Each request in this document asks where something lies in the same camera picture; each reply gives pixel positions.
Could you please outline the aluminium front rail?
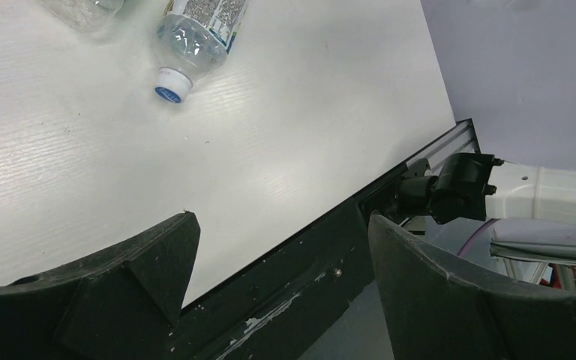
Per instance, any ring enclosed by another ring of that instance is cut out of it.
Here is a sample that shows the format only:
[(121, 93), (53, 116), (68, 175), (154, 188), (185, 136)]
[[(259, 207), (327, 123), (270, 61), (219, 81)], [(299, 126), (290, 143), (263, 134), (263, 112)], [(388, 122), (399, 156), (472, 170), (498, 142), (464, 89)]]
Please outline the aluminium front rail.
[(414, 164), (425, 159), (428, 162), (427, 169), (432, 174), (437, 174), (452, 154), (480, 152), (476, 129), (473, 120), (469, 118), (457, 121), (453, 128), (417, 151), (405, 164), (411, 170)]

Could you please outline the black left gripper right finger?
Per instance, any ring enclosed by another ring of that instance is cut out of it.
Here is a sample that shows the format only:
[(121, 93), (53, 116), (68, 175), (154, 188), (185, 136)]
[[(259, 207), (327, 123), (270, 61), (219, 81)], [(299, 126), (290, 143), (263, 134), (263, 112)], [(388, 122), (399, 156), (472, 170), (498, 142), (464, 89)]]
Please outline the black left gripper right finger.
[(576, 292), (497, 274), (380, 215), (368, 240), (396, 359), (576, 359)]

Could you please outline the Pocari Sweat clear bottle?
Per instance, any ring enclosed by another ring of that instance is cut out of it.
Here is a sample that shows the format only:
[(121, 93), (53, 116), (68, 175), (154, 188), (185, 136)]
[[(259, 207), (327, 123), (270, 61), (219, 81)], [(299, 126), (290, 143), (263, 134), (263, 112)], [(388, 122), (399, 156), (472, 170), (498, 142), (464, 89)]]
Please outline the Pocari Sweat clear bottle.
[(181, 104), (195, 83), (220, 68), (248, 5), (247, 0), (169, 1), (152, 42), (159, 61), (156, 95)]

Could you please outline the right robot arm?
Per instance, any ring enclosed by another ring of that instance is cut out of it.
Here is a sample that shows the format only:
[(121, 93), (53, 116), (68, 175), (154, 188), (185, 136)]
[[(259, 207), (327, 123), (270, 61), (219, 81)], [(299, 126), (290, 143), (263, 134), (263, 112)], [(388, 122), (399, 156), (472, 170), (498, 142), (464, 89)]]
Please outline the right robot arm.
[[(492, 154), (449, 156), (438, 175), (398, 181), (394, 211), (576, 225), (576, 172)], [(396, 359), (576, 359), (576, 292), (497, 274), (373, 213), (368, 241)]]

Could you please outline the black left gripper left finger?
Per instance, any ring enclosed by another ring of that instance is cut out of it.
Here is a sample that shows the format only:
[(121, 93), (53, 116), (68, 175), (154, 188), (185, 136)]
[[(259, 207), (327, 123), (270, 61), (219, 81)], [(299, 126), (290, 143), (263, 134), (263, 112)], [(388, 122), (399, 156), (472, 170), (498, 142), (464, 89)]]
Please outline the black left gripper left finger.
[(0, 359), (161, 359), (199, 242), (196, 215), (183, 212), (0, 286)]

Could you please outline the green cap green label bottle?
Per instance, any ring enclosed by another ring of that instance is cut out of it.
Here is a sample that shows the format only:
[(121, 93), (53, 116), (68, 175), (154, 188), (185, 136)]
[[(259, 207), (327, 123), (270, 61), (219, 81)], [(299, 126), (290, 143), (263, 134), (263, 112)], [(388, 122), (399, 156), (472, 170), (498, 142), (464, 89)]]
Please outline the green cap green label bottle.
[(72, 29), (95, 32), (107, 25), (125, 3), (123, 0), (41, 0), (58, 20)]

